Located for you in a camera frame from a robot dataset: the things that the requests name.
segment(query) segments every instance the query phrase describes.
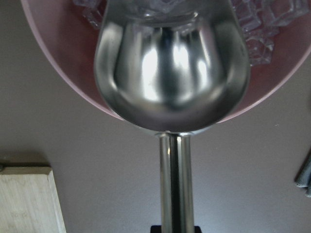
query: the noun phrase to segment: stainless steel scoop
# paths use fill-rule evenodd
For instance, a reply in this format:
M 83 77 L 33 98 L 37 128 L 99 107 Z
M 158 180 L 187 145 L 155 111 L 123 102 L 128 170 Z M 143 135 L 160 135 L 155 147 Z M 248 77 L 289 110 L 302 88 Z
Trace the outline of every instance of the stainless steel scoop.
M 160 137 L 162 233 L 193 233 L 190 136 L 226 116 L 249 79 L 229 0 L 185 0 L 168 14 L 110 0 L 94 67 L 110 108 Z

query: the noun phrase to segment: wooden cutting board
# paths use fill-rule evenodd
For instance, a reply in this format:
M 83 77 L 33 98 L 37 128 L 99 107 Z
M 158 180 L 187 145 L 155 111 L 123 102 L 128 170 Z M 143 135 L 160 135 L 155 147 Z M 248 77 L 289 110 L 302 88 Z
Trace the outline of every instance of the wooden cutting board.
M 0 233 L 65 233 L 50 167 L 0 172 Z

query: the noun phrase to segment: scoop handle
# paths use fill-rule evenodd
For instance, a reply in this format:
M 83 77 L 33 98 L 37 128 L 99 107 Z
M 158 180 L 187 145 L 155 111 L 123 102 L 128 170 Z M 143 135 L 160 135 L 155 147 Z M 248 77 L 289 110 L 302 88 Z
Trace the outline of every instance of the scoop handle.
M 160 135 L 161 233 L 194 233 L 190 135 Z

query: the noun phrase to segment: gray countertop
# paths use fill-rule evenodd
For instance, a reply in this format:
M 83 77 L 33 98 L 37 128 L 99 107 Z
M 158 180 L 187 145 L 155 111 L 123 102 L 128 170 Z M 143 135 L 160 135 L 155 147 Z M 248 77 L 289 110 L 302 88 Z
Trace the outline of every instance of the gray countertop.
M 311 147 L 311 57 L 269 99 L 192 139 L 203 233 L 310 233 L 294 184 Z M 75 93 L 47 61 L 17 0 L 0 1 L 0 163 L 54 170 L 68 233 L 160 224 L 158 141 Z

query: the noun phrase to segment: black object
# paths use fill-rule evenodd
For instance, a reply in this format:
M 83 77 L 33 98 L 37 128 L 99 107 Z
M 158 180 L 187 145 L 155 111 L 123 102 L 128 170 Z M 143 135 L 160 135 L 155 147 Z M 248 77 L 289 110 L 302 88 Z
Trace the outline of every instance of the black object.
M 161 226 L 152 226 L 150 229 L 150 233 L 161 233 Z M 195 226 L 194 233 L 202 233 L 201 228 Z

